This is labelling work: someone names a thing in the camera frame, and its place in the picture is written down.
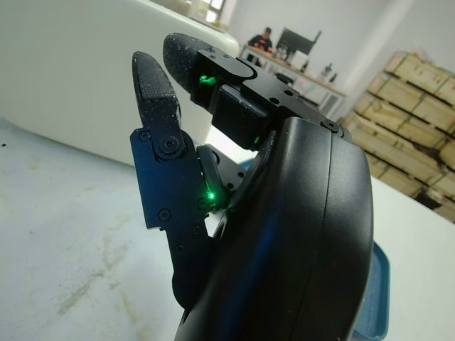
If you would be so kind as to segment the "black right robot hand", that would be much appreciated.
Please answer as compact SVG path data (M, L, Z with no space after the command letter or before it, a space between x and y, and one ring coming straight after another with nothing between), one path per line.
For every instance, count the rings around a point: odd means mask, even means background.
M373 255L363 150L298 93L172 33L137 51L130 136L146 227L165 231L177 340L349 340Z

